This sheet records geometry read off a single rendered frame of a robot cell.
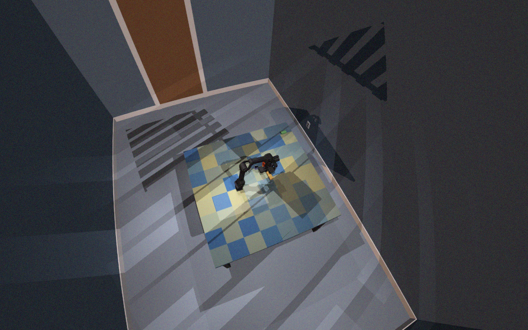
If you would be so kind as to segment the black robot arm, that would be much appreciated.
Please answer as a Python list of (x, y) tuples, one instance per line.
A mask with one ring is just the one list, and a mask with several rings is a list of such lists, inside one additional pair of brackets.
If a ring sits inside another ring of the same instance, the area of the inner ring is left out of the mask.
[[(270, 166), (270, 167), (267, 167), (266, 170), (271, 174), (273, 173), (275, 170), (276, 170), (276, 167), (272, 167), (271, 164), (272, 162), (277, 162), (279, 161), (279, 156), (272, 156), (270, 153), (267, 153), (265, 154), (264, 156), (262, 157), (258, 157), (258, 158), (253, 158), (253, 159), (248, 159), (248, 160), (244, 160), (240, 165), (239, 165), (239, 168), (240, 168), (240, 174), (239, 174), (239, 178), (237, 178), (237, 180), (234, 182), (235, 183), (235, 188), (236, 188), (236, 191), (240, 191), (240, 190), (243, 190), (242, 187), (244, 186), (245, 184), (245, 181), (244, 181), (244, 175), (245, 175), (245, 172), (247, 172), (249, 169), (251, 169), (251, 166), (253, 164), (257, 164), (257, 163), (261, 163), (261, 162), (265, 162), (266, 165)], [(249, 162), (249, 166), (247, 167), (247, 165), (245, 163)]]

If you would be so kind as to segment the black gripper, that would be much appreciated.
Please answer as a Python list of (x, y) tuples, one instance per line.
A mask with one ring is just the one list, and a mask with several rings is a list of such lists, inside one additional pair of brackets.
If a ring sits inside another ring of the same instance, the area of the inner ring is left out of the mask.
[[(274, 166), (274, 167), (277, 167), (277, 163), (276, 163), (276, 162), (274, 162), (274, 163), (272, 162), (271, 166), (272, 166), (272, 167), (273, 167), (273, 166)], [(266, 172), (266, 171), (267, 171), (267, 170), (266, 170), (267, 167), (270, 167), (270, 166), (268, 166), (268, 165), (265, 164), (264, 167), (261, 166), (261, 167), (258, 168), (258, 170), (259, 170), (260, 173), (263, 173), (263, 172)]]

